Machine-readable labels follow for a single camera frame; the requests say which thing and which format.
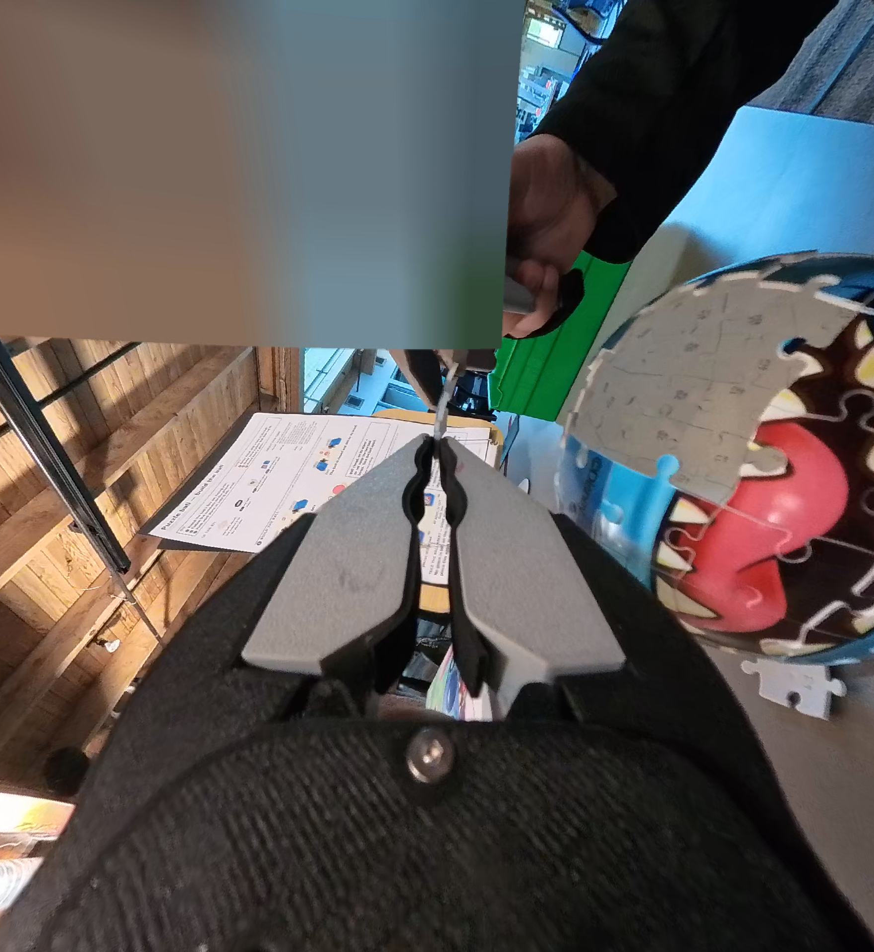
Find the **black metal rail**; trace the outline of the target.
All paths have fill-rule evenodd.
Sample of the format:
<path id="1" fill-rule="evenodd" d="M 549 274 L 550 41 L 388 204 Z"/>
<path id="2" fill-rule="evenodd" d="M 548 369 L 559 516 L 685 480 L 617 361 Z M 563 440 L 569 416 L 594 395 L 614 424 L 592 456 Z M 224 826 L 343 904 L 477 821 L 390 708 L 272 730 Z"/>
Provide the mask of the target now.
<path id="1" fill-rule="evenodd" d="M 131 561 L 96 505 L 84 480 L 48 424 L 39 404 L 0 339 L 0 411 L 48 479 L 76 526 L 86 536 L 121 590 L 159 644 L 163 635 L 128 588 L 125 574 Z"/>

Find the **person's right forearm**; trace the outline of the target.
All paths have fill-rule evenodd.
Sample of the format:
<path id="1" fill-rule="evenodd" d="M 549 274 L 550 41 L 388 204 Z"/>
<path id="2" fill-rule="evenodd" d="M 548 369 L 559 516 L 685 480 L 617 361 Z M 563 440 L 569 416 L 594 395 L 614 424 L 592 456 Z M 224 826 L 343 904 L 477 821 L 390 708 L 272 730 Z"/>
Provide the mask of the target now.
<path id="1" fill-rule="evenodd" d="M 782 77 L 835 2 L 628 2 L 543 117 L 615 192 L 582 250 L 629 262 L 709 165 L 739 109 Z"/>

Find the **white puzzle piece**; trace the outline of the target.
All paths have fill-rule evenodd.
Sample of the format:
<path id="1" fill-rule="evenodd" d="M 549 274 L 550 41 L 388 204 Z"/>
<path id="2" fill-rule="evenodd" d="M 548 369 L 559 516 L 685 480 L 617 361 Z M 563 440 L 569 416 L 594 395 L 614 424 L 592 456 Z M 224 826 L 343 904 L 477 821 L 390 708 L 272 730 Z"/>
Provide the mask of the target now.
<path id="1" fill-rule="evenodd" d="M 741 671 L 757 677 L 757 694 L 767 702 L 817 720 L 829 720 L 834 699 L 847 686 L 822 664 L 793 664 L 759 658 L 743 660 Z"/>
<path id="2" fill-rule="evenodd" d="M 443 382 L 443 389 L 436 404 L 433 439 L 438 443 L 443 439 L 449 415 L 449 403 L 455 392 L 457 381 L 463 370 L 461 362 L 454 363 L 448 370 Z"/>

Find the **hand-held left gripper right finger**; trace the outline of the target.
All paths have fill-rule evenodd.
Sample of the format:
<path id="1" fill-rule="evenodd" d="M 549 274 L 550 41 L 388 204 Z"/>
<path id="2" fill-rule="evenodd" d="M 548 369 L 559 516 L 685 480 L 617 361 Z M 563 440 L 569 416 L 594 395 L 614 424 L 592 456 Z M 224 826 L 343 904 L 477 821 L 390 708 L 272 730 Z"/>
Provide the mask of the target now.
<path id="1" fill-rule="evenodd" d="M 457 440 L 439 442 L 454 658 L 498 719 L 532 684 L 614 674 L 624 652 L 551 512 Z"/>

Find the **white instruction sheet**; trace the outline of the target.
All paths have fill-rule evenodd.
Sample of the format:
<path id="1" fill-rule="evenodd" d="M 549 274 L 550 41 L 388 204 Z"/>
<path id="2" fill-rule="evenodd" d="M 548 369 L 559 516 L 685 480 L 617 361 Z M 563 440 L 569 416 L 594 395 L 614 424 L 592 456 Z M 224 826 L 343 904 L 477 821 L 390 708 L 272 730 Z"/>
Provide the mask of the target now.
<path id="1" fill-rule="evenodd" d="M 168 549 L 257 553 L 433 425 L 425 411 L 252 412 L 141 534 Z"/>

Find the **blue puzzle ball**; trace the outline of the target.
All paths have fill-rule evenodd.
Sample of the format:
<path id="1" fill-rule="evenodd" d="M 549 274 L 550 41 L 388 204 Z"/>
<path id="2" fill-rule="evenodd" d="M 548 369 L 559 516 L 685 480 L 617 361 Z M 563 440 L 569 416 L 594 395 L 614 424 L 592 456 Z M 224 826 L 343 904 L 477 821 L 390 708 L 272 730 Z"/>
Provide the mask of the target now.
<path id="1" fill-rule="evenodd" d="M 709 644 L 874 661 L 874 256 L 772 256 L 646 304 L 589 366 L 556 494 Z"/>

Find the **person's right hand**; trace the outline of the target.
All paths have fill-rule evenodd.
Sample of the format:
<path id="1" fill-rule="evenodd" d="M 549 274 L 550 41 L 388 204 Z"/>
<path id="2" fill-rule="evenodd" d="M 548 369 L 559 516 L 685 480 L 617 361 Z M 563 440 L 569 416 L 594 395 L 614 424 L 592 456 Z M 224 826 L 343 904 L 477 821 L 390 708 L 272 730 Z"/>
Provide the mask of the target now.
<path id="1" fill-rule="evenodd" d="M 616 196 L 608 180 L 557 137 L 535 135 L 515 147 L 507 254 L 515 281 L 534 295 L 536 308 L 526 315 L 504 312 L 507 337 L 526 338 L 552 318 L 562 275 Z"/>

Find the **green plastic bin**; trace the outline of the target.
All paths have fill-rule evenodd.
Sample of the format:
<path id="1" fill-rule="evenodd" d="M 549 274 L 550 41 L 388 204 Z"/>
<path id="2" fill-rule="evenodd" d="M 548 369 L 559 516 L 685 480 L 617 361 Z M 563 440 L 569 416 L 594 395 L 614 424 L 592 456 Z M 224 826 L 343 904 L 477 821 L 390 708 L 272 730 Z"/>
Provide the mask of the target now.
<path id="1" fill-rule="evenodd" d="M 587 253 L 577 258 L 585 290 L 581 303 L 554 331 L 501 343 L 488 377 L 491 410 L 558 419 L 630 266 Z"/>

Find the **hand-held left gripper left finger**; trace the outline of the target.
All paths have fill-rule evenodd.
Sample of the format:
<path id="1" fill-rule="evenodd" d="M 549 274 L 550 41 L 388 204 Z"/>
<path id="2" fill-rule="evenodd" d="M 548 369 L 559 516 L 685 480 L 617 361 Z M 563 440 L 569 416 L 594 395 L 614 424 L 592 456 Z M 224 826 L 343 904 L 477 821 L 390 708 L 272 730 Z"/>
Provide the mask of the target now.
<path id="1" fill-rule="evenodd" d="M 383 694 L 414 651 L 418 523 L 435 441 L 419 436 L 308 523 L 241 652 L 253 667 Z"/>

